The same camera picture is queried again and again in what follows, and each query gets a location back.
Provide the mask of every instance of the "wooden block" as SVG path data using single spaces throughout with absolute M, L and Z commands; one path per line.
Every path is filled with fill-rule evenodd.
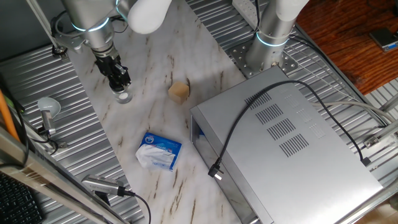
M 172 101 L 182 104 L 189 96 L 189 86 L 182 82 L 175 82 L 169 88 L 169 97 Z

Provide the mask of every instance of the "black cable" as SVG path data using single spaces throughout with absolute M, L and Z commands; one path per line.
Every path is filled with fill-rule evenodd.
M 325 104 L 322 102 L 321 98 L 317 95 L 317 93 L 315 92 L 315 90 L 313 90 L 308 84 L 301 82 L 301 81 L 297 81 L 297 80 L 288 80 L 288 81 L 283 81 L 283 82 L 278 82 L 278 83 L 274 83 L 272 85 L 269 85 L 267 87 L 265 87 L 263 90 L 261 90 L 256 97 L 254 97 L 254 99 L 242 110 L 242 112 L 239 114 L 238 118 L 236 118 L 234 124 L 232 125 L 232 128 L 229 130 L 228 133 L 228 137 L 226 138 L 226 141 L 224 143 L 224 147 L 223 150 L 220 153 L 220 156 L 217 158 L 216 162 L 214 163 L 214 165 L 212 166 L 212 168 L 214 166 L 220 166 L 221 164 L 221 160 L 224 156 L 224 153 L 226 151 L 226 148 L 228 146 L 229 140 L 231 139 L 231 136 L 233 134 L 233 131 L 236 127 L 236 125 L 238 124 L 239 120 L 242 118 L 242 116 L 245 114 L 245 112 L 253 105 L 253 103 L 259 99 L 262 95 L 264 95 L 265 93 L 267 93 L 269 90 L 278 87 L 280 85 L 284 85 L 284 84 L 288 84 L 288 83 L 298 83 L 301 84 L 305 87 L 307 87 L 312 94 L 315 96 L 315 98 L 319 101 L 319 103 L 322 105 L 323 109 L 325 109 L 325 111 L 328 113 L 328 115 L 330 116 L 330 118 L 340 127 L 340 129 L 347 135 L 347 137 L 349 138 L 349 140 L 354 144 L 358 154 L 359 154 L 359 158 L 362 161 L 363 160 L 363 156 L 362 156 L 362 152 L 360 150 L 360 148 L 358 147 L 357 143 L 354 141 L 354 139 L 351 137 L 351 135 L 347 132 L 347 130 L 345 130 L 345 128 L 336 120 L 336 118 L 332 115 L 332 113 L 328 110 L 328 108 L 325 106 Z
M 129 24 L 126 25 L 126 27 L 124 28 L 123 31 L 120 31 L 120 32 L 119 32 L 119 31 L 114 31 L 114 32 L 117 33 L 117 34 L 121 34 L 121 33 L 123 33 L 124 31 L 126 31 L 127 27 L 129 27 Z
M 259 26 L 260 26 L 260 4 L 259 4 L 259 0 L 254 0 L 254 5 L 256 6 L 256 12 L 257 12 L 257 26 L 254 29 L 254 32 L 257 32 L 259 30 Z
M 50 21 L 50 28 L 51 28 L 51 35 L 53 37 L 55 37 L 55 34 L 57 33 L 57 30 L 55 28 L 55 21 L 59 20 L 59 18 L 64 15 L 65 13 L 67 13 L 66 10 L 62 11 L 60 14 L 58 14 L 57 16 L 53 17 Z
M 134 193 L 134 192 L 131 192 L 131 191 L 128 191 L 128 190 L 125 190 L 124 191 L 124 194 L 125 195 L 128 195 L 128 196 L 133 196 L 133 197 L 136 197 L 136 198 L 139 198 L 139 200 L 142 200 L 142 202 L 144 202 L 144 204 L 145 204 L 145 206 L 147 207 L 147 209 L 148 209 L 148 214 L 149 214 L 149 224 L 150 224 L 150 222 L 151 222 L 151 219 L 152 219 L 152 217 L 151 217 L 151 215 L 150 215 L 150 208 L 149 208 L 149 205 L 148 205 L 148 203 L 141 197 L 141 196 L 139 196 L 139 195 L 137 195 L 136 193 Z
M 10 93 L 10 91 L 7 88 L 5 83 L 0 82 L 0 89 L 3 92 Z M 19 122 L 21 123 L 22 133 L 18 133 L 18 136 L 19 136 L 19 139 L 21 140 L 21 142 L 25 142 L 25 147 L 26 147 L 26 150 L 24 152 L 25 157 L 22 162 L 22 166 L 24 167 L 29 158 L 29 143 L 28 143 L 29 138 L 27 137 L 25 122 L 21 115 L 21 110 L 23 111 L 24 109 L 19 107 L 20 104 L 15 100 L 15 98 L 11 94 L 9 95 L 9 99 L 12 101 L 12 104 L 14 104 L 15 110 L 16 110 L 18 118 L 19 118 Z
M 52 155 L 54 155 L 54 154 L 58 151 L 59 145 L 58 145 L 58 143 L 56 143 L 55 141 L 53 141 L 53 140 L 51 140 L 51 139 L 50 139 L 50 142 L 51 142 L 52 144 L 54 144 L 54 146 L 55 146 L 54 151 L 51 152 L 51 154 L 50 154 L 50 156 L 52 156 Z
M 59 149 L 58 143 L 55 142 L 54 140 L 51 140 L 50 138 L 47 138 L 46 141 L 40 141 L 40 140 L 37 140 L 37 139 L 31 139 L 31 140 L 33 140 L 33 141 L 35 141 L 37 143 L 48 143 L 48 142 L 51 142 L 55 146 L 55 149 L 54 149 L 53 152 L 51 152 L 50 156 L 54 155 Z
M 48 142 L 50 142 L 49 138 L 46 141 L 40 141 L 40 140 L 32 139 L 32 138 L 31 138 L 31 140 L 33 140 L 34 142 L 37 142 L 37 143 L 48 143 Z
M 3 169 L 3 168 L 6 168 L 6 167 L 13 167 L 13 168 L 16 168 L 16 169 L 19 169 L 19 170 L 24 168 L 23 166 L 18 165 L 18 164 L 0 164 L 0 170 Z
M 111 22 L 113 22 L 113 21 L 126 22 L 126 21 L 123 19 L 122 16 L 113 16 L 113 17 L 110 17 L 110 19 L 111 19 Z M 121 33 L 123 33 L 124 31 L 126 31 L 126 29 L 127 29 L 128 27 L 129 27 L 129 24 L 126 25 L 126 27 L 124 28 L 123 31 L 114 31 L 114 32 L 117 33 L 117 34 L 121 34 Z

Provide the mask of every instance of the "marble table surface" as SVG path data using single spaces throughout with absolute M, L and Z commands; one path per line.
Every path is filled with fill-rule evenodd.
M 244 81 L 243 75 L 184 0 L 173 0 L 154 33 L 127 29 L 115 34 L 114 44 L 132 80 L 134 97 L 125 105 L 115 101 L 89 48 L 69 56 L 132 190 L 149 203 L 152 223 L 240 223 L 189 140 L 189 109 Z M 183 105 L 168 98 L 176 81 L 190 86 Z M 135 153 L 147 131 L 182 143 L 174 172 L 141 167 Z

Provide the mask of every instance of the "blue led ring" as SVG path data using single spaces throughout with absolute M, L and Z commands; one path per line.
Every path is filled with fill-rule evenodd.
M 109 18 L 106 18 L 104 23 L 102 23 L 98 27 L 89 29 L 88 32 L 93 32 L 93 31 L 99 30 L 100 28 L 104 27 L 108 23 L 108 21 L 109 21 Z M 86 29 L 79 28 L 79 27 L 75 26 L 73 23 L 72 23 L 72 26 L 78 31 L 82 31 L 82 32 L 86 31 Z
M 279 47 L 279 46 L 285 45 L 286 42 L 289 40 L 289 39 L 287 39 L 287 40 L 286 40 L 284 43 L 282 43 L 282 44 L 268 44 L 267 42 L 265 42 L 265 41 L 263 41 L 263 40 L 260 39 L 259 33 L 258 33 L 258 32 L 257 32 L 256 34 L 257 34 L 257 38 L 260 40 L 261 43 L 263 43 L 263 44 L 265 44 L 265 45 L 267 45 L 267 46 L 270 46 L 270 47 Z

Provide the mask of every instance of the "brown wooden table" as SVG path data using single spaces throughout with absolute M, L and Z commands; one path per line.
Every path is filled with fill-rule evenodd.
M 394 1 L 369 3 L 373 8 L 366 0 L 310 0 L 297 19 L 364 95 L 398 77 L 398 50 L 383 52 L 369 36 L 383 27 L 398 30 Z

